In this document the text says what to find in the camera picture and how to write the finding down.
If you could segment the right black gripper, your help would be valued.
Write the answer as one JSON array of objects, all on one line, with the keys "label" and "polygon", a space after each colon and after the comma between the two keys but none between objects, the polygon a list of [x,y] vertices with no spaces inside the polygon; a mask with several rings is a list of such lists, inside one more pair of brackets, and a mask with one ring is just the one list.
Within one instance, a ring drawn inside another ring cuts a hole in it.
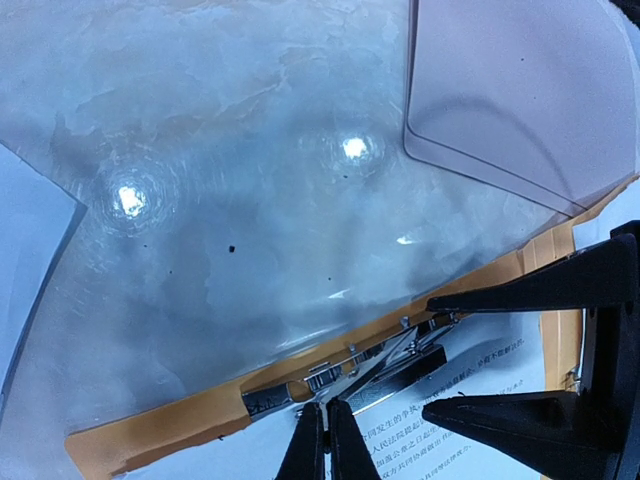
[{"label": "right black gripper", "polygon": [[587,309],[582,394],[459,396],[424,420],[549,479],[639,477],[639,224],[509,282],[434,297],[436,314]]}]

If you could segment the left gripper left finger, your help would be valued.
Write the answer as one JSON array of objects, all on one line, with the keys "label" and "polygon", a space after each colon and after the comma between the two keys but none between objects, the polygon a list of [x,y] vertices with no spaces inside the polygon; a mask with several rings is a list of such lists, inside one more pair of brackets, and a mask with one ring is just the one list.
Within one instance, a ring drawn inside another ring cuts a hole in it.
[{"label": "left gripper left finger", "polygon": [[276,480],[322,480],[325,478],[323,411],[308,403],[298,419]]}]

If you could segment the metal folder cover clip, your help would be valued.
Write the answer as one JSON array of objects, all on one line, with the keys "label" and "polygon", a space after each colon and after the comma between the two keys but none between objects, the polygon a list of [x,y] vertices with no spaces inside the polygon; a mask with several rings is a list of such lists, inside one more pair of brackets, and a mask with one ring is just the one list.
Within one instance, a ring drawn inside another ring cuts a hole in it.
[{"label": "metal folder cover clip", "polygon": [[346,359],[317,365],[301,379],[244,393],[242,401],[253,421],[333,398],[347,401],[358,414],[444,366],[447,357],[439,340],[457,323],[452,314],[437,314],[414,326],[404,317],[400,333],[363,351],[351,346]]}]

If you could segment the stack of printed papers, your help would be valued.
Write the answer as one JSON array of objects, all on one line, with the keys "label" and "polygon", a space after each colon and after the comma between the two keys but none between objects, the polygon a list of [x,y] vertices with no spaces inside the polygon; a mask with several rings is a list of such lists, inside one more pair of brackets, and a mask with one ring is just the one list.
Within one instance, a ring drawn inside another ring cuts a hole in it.
[{"label": "stack of printed papers", "polygon": [[582,250],[608,240],[612,230],[638,219],[639,192],[625,190],[594,219],[573,227],[575,250]]}]

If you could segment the orange file folder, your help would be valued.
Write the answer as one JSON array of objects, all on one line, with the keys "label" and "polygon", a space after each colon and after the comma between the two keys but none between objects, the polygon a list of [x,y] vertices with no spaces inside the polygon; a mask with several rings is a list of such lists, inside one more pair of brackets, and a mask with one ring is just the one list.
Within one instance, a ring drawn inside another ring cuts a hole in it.
[{"label": "orange file folder", "polygon": [[242,430],[250,424],[242,394],[280,381],[294,382],[294,391],[300,393],[302,374],[325,361],[346,359],[349,345],[371,347],[399,333],[402,317],[408,317],[412,325],[426,322],[431,317],[426,310],[430,298],[501,284],[574,252],[574,226],[596,218],[628,186],[638,183],[637,176],[631,177],[588,211],[534,237],[523,248],[363,327],[183,400],[74,433],[66,439],[65,449],[84,478],[111,479],[174,452]]}]

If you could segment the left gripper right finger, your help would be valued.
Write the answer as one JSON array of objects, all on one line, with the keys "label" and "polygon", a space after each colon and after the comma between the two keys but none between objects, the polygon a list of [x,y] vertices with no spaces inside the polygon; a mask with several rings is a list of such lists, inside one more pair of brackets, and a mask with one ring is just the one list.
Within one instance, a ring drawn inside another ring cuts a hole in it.
[{"label": "left gripper right finger", "polygon": [[334,398],[327,405],[331,478],[380,480],[348,402]]}]

